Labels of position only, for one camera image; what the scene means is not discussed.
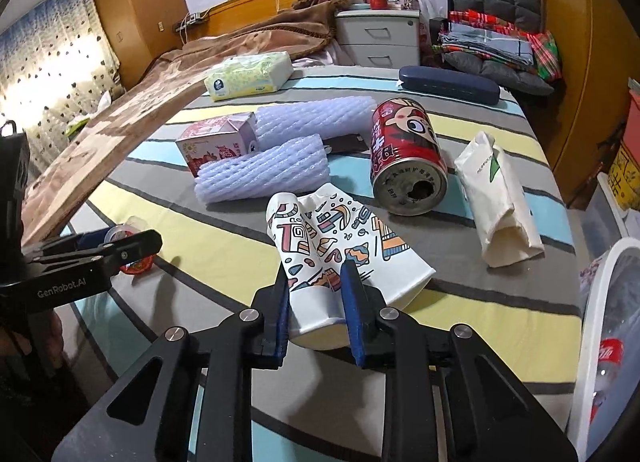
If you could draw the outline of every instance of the green logo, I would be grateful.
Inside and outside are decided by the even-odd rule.
[[[495,174],[498,173],[500,169],[500,165],[498,164],[498,159],[495,158],[495,155],[491,156],[491,167],[489,168],[489,182],[494,182]]]

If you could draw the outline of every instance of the curtain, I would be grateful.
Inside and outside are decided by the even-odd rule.
[[[71,119],[117,95],[119,66],[94,0],[45,0],[0,35],[0,121],[25,131],[32,168],[65,149]]]

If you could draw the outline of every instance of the yellow tissue package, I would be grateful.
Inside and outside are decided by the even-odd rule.
[[[276,92],[293,73],[287,52],[227,58],[214,65],[204,81],[213,101]]]

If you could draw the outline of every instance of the cardboard box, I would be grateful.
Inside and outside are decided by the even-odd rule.
[[[240,157],[257,151],[255,114],[242,112],[189,125],[175,144],[193,174],[210,161]]]

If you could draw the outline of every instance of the dark blue case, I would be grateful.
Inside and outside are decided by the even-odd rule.
[[[500,87],[489,78],[446,68],[409,65],[398,72],[402,87],[416,92],[447,96],[485,105],[497,105]]]

